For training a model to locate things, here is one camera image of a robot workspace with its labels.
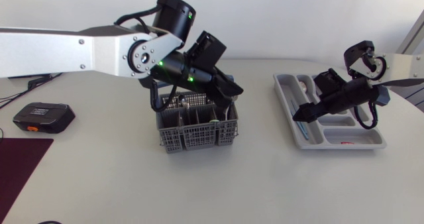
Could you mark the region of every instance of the black case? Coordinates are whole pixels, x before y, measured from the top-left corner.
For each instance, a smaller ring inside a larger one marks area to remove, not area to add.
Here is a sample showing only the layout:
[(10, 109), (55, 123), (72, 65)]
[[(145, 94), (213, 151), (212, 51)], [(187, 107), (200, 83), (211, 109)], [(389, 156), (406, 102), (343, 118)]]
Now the black case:
[(23, 131), (57, 134), (74, 118), (75, 114), (69, 105), (34, 102), (19, 111), (13, 117), (13, 122)]

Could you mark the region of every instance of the robotic arm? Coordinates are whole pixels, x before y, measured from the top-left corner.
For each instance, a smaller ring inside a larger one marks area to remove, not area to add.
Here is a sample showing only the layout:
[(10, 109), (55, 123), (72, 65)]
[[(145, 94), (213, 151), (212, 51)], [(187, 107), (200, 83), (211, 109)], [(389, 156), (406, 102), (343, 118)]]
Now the robotic arm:
[[(375, 53), (372, 42), (363, 41), (346, 50), (344, 58), (352, 80), (344, 81), (333, 69), (319, 74), (314, 82), (321, 92), (321, 101), (300, 105), (294, 121), (310, 123), (322, 115), (354, 108), (362, 127), (372, 129), (378, 122), (376, 105), (387, 105), (390, 100), (386, 85), (411, 86), (424, 82), (421, 56)], [(366, 102), (373, 116), (370, 126), (365, 125), (358, 114), (357, 105)]]
[[(140, 19), (156, 13), (153, 26)], [(203, 31), (184, 53), (176, 51), (186, 43), (195, 10), (182, 0), (158, 0), (148, 11), (122, 16), (114, 25), (79, 32), (0, 28), (0, 78), (98, 71), (136, 78), (151, 90), (153, 110), (158, 107), (158, 84), (206, 93), (218, 106), (228, 107), (243, 89), (215, 64), (226, 47)], [(141, 26), (122, 27), (129, 19)]]

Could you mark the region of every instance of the dishwasher cutlery basket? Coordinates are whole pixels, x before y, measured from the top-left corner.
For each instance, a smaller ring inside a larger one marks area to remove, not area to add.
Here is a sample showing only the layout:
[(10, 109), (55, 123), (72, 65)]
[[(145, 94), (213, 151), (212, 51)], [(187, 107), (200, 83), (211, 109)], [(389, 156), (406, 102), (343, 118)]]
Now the dishwasher cutlery basket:
[[(188, 101), (188, 110), (182, 107), (178, 99), (180, 95)], [(168, 99), (169, 94), (160, 96), (162, 104)], [(228, 108), (225, 118), (223, 110), (204, 93), (177, 92), (171, 99), (167, 109), (156, 113), (160, 145), (167, 153), (230, 145), (238, 135), (239, 117), (234, 103)]]

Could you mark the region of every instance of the white table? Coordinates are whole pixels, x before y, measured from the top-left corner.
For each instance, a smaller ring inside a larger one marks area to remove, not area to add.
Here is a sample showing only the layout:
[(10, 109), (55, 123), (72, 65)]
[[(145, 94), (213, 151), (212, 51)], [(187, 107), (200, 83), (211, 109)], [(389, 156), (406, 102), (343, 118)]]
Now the white table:
[[(391, 92), (378, 108), (385, 149), (300, 150), (272, 74), (328, 67), (293, 60), (218, 67), (244, 88), (232, 146), (166, 154), (149, 91), (94, 72), (64, 74), (0, 110), (6, 137), (54, 139), (5, 223), (424, 222), (420, 110)], [(1, 79), (0, 97), (26, 82)], [(76, 119), (58, 135), (21, 131), (12, 118), (33, 101), (66, 103)]]

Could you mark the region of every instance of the orange tag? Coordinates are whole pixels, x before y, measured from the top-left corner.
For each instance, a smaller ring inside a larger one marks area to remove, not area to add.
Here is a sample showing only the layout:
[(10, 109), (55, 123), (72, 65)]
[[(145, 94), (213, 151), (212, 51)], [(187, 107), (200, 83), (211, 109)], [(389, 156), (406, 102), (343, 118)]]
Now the orange tag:
[(29, 131), (38, 131), (37, 127), (27, 127), (26, 129)]

